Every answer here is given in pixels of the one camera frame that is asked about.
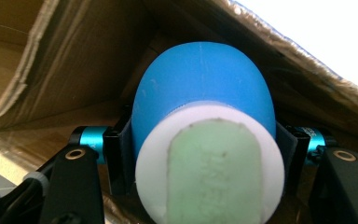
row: cardboard box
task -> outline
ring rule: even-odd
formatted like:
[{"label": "cardboard box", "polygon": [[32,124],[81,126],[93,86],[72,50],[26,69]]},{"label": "cardboard box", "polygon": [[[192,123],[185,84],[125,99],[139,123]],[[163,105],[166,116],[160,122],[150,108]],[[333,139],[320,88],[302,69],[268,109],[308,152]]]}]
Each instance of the cardboard box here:
[{"label": "cardboard box", "polygon": [[[0,1],[0,12],[12,22],[0,25],[0,175],[15,184],[64,147],[75,127],[114,125],[162,51],[200,40],[248,55],[265,77],[279,117],[326,127],[358,152],[358,88],[233,1],[8,4]],[[27,15],[26,22],[19,15]],[[33,28],[28,34],[20,24]],[[100,171],[108,192],[105,168]],[[313,174],[304,174],[301,203],[282,203],[296,211],[306,204]],[[104,202],[109,221],[150,221],[136,198],[104,194]],[[279,208],[271,223],[294,222],[296,211],[289,210]]]}]

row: white background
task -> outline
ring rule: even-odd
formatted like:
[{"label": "white background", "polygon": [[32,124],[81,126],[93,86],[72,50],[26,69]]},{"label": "white background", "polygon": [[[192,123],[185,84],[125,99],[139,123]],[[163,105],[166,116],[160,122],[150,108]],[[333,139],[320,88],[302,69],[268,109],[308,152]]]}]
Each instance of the white background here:
[{"label": "white background", "polygon": [[358,85],[358,0],[236,0]]}]

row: blue rounded object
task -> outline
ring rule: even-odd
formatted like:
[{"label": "blue rounded object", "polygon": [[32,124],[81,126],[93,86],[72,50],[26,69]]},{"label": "blue rounded object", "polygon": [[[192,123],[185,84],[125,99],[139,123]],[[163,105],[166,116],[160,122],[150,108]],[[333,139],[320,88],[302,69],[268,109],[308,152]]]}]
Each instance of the blue rounded object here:
[{"label": "blue rounded object", "polygon": [[159,55],[139,84],[131,118],[136,157],[162,119],[197,101],[230,105],[257,120],[275,137],[269,89],[255,64],[225,44],[187,43]]}]

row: green foam pad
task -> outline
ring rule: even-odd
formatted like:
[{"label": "green foam pad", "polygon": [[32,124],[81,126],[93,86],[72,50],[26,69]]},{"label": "green foam pad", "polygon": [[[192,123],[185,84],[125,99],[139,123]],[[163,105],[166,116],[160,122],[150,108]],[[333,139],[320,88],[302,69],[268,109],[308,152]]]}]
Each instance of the green foam pad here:
[{"label": "green foam pad", "polygon": [[177,134],[168,155],[168,223],[260,223],[260,145],[242,124],[208,119]]}]

